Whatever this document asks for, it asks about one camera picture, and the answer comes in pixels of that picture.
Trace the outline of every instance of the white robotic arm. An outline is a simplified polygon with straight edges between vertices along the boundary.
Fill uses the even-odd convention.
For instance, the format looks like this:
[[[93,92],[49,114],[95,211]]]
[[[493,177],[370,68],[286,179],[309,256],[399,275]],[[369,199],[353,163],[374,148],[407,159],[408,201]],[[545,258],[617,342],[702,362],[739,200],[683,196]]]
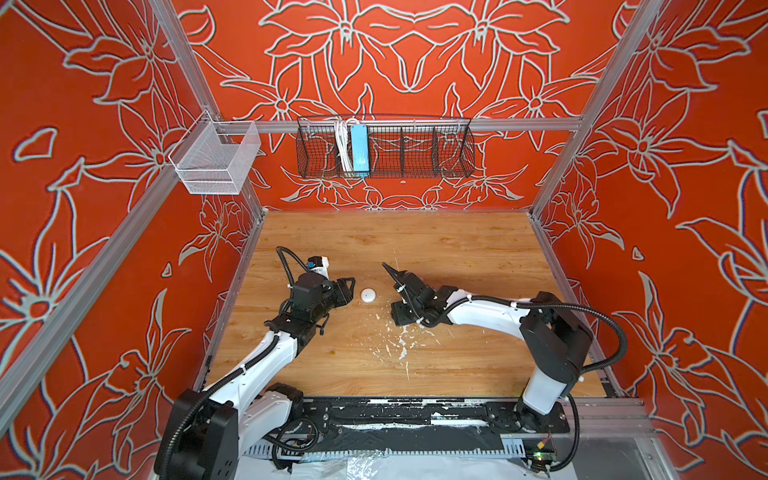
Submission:
[[[504,300],[473,296],[453,286],[435,291],[414,273],[383,265],[402,297],[402,302],[392,304],[392,319],[398,326],[413,322],[427,327],[474,325],[525,341],[536,368],[522,395],[524,427],[537,430],[541,415],[548,415],[558,398],[565,397],[581,378],[592,332],[572,312],[548,306],[559,303],[550,293],[539,293],[533,300]]]
[[[295,282],[284,253],[305,271]],[[329,311],[352,301],[355,279],[329,280],[325,257],[311,257],[305,265],[286,248],[277,247],[277,254],[288,276],[290,298],[265,322],[270,331],[240,365],[207,389],[187,390],[174,402],[154,464],[160,480],[229,480],[250,446],[284,425],[294,409],[303,408],[301,392],[292,387],[272,386],[257,396],[317,330],[323,334]]]
[[[458,302],[461,299],[469,298],[466,303],[462,303],[451,310],[447,317],[455,325],[474,325],[484,329],[496,330],[516,336],[525,341],[520,325],[522,320],[531,312],[528,308],[518,308],[517,304],[510,306],[500,303],[490,302],[488,300],[471,300],[472,294],[464,290],[456,290],[448,297],[448,305]],[[530,299],[519,299],[518,302],[528,302]],[[536,412],[547,415],[558,398],[563,396],[563,391],[568,384],[559,382],[541,369],[536,367],[533,375],[525,386],[522,398],[525,405]]]

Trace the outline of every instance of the cable bundle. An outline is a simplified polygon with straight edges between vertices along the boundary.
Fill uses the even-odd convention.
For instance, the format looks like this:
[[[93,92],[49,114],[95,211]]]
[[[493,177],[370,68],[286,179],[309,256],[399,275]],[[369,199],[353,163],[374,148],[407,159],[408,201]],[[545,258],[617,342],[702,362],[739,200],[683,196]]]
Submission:
[[[360,123],[356,118],[343,120],[341,118],[333,121],[333,130],[336,132],[336,146],[339,148],[339,158],[341,159],[341,168],[345,172],[355,170],[352,165],[352,159],[349,158],[347,147],[349,145],[349,126]]]

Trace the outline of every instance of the orange wall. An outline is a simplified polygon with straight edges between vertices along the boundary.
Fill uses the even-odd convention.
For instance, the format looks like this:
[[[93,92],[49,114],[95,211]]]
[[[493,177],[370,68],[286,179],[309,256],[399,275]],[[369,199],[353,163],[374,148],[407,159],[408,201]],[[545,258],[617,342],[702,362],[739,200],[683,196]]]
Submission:
[[[292,120],[579,115],[636,2],[174,4],[225,117]],[[294,139],[271,134],[251,180],[279,210],[527,208],[567,137],[476,135],[478,170],[467,179],[349,182],[298,178]]]
[[[0,12],[3,372],[200,110],[142,0]],[[252,224],[241,197],[178,184],[0,439],[0,476],[146,478]]]
[[[767,22],[667,2],[542,219],[683,478],[768,475]]]

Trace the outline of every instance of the wire mesh basket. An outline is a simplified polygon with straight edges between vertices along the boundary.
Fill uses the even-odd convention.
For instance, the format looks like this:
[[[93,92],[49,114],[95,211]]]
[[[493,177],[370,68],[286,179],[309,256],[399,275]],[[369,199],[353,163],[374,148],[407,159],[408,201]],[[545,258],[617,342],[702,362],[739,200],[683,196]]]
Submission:
[[[469,177],[475,171],[475,138],[469,118],[358,118],[367,126],[367,170],[345,170],[335,124],[353,118],[301,117],[296,161],[304,178],[435,178]],[[347,154],[353,156],[351,134]]]
[[[232,137],[218,133],[220,123],[211,120],[204,112],[187,132],[198,133],[199,129],[194,142],[169,155],[176,173],[191,194],[238,194],[259,153],[261,138],[256,124],[250,122],[238,144]]]

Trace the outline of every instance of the black cable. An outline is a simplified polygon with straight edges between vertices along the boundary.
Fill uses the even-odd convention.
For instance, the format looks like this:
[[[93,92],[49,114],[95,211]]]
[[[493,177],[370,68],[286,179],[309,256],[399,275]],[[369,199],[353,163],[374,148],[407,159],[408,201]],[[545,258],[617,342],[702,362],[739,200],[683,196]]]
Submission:
[[[312,431],[315,432],[315,435],[313,435],[312,439],[309,440],[304,445],[288,445],[285,442],[281,442],[279,440],[280,433],[277,434],[277,437],[272,437],[270,435],[265,435],[263,437],[264,440],[267,440],[272,445],[275,445],[275,447],[273,447],[273,451],[275,450],[276,447],[280,447],[281,449],[286,450],[287,452],[302,453],[302,452],[306,452],[307,450],[309,450],[313,446],[315,446],[315,444],[317,443],[317,439],[319,438],[319,432],[320,432],[320,430],[317,428],[317,424],[312,419],[310,419],[308,417],[302,417],[300,419],[294,420],[294,422],[295,421],[303,421],[303,422],[308,423],[310,425],[310,428],[312,429]]]
[[[307,265],[304,265],[304,262],[299,258],[298,255],[296,255],[294,252],[288,250],[285,247],[277,247],[275,249],[277,252],[277,256],[280,258],[280,262],[283,264],[283,268],[286,271],[286,276],[288,277],[288,284],[293,286],[293,274],[290,272],[290,267],[288,266],[288,261],[286,260],[286,256],[283,254],[288,253],[290,256],[293,257],[293,259],[301,265],[301,267],[304,269],[305,272],[309,272],[310,268]]]
[[[237,369],[231,372],[229,375],[225,376],[218,382],[214,383],[212,387],[202,392],[203,395],[201,395],[197,399],[197,401],[190,407],[190,409],[187,410],[187,414],[184,416],[181,422],[179,422],[178,427],[176,427],[176,429],[174,430],[173,435],[170,436],[168,443],[165,445],[165,448],[162,449],[162,452],[158,452],[158,455],[160,455],[162,458],[162,462],[160,463],[160,468],[158,469],[158,472],[157,472],[157,476],[159,477],[160,480],[167,480],[168,469],[170,468],[170,458],[173,455],[174,451],[176,450],[176,446],[178,445],[179,440],[181,439],[181,434],[192,423],[192,419],[194,419],[194,416],[197,415],[197,412],[200,410],[203,404],[217,390],[221,389],[221,387],[225,386],[227,383],[236,379],[238,376],[243,375],[246,370],[256,365],[262,359],[264,359],[265,356],[267,356],[272,350],[274,350],[275,346],[277,346],[278,341],[280,341],[280,338],[276,334],[272,338],[272,343],[268,345],[267,348],[265,348],[261,353],[253,357],[249,362],[245,364],[245,369]]]
[[[571,409],[574,412],[574,442],[573,445],[571,445],[571,451],[568,452],[568,456],[565,457],[565,460],[558,463],[557,465],[553,465],[549,468],[550,472],[558,472],[562,470],[563,468],[567,467],[569,463],[571,463],[576,456],[576,449],[578,449],[578,437],[579,437],[579,424],[578,424],[578,410],[576,409],[576,401],[574,400],[573,395],[568,393],[568,401],[571,403]]]
[[[578,312],[589,313],[590,315],[595,316],[598,319],[605,322],[610,328],[612,328],[616,332],[616,336],[619,339],[619,346],[613,355],[599,362],[590,363],[589,365],[581,369],[581,373],[592,372],[594,370],[604,369],[607,366],[611,366],[616,362],[618,362],[619,360],[621,360],[621,358],[624,357],[624,355],[627,353],[627,335],[624,333],[624,330],[621,328],[621,326],[618,323],[616,323],[615,320],[610,318],[608,315],[600,312],[599,310],[595,310],[590,306],[578,305],[576,303],[515,302],[514,300],[507,300],[507,299],[498,298],[495,296],[486,296],[486,295],[472,295],[472,300],[486,300],[488,302],[499,303],[501,305],[506,305],[506,306],[512,306],[513,304],[517,304],[518,308],[527,309],[527,310],[540,309],[540,308],[565,308],[569,310],[575,310]],[[469,297],[464,297],[462,299],[456,300],[454,303],[451,303],[443,311],[443,313],[440,314],[440,317],[438,318],[438,320],[440,320],[444,316],[447,316],[457,306],[462,305],[463,303],[467,303],[468,301],[470,301]]]
[[[288,422],[287,424],[283,425],[280,428],[280,431],[277,433],[277,436],[275,437],[275,439],[279,442],[281,440],[281,438],[283,437],[283,435],[288,430],[290,430],[291,428],[294,428],[295,426],[300,425],[301,422],[305,422],[305,421],[308,424],[310,424],[310,435],[313,436],[313,444],[312,445],[314,445],[317,442],[316,438],[318,436],[317,425],[315,424],[315,422],[312,421],[312,419],[308,419],[308,418],[296,419],[296,420],[293,420],[292,422]],[[290,465],[290,462],[284,462],[283,460],[280,460],[279,458],[277,458],[279,453],[280,453],[280,447],[278,447],[276,445],[273,446],[272,447],[272,463],[275,464],[275,468],[277,468],[278,470],[283,470],[284,468],[288,468],[288,466]]]

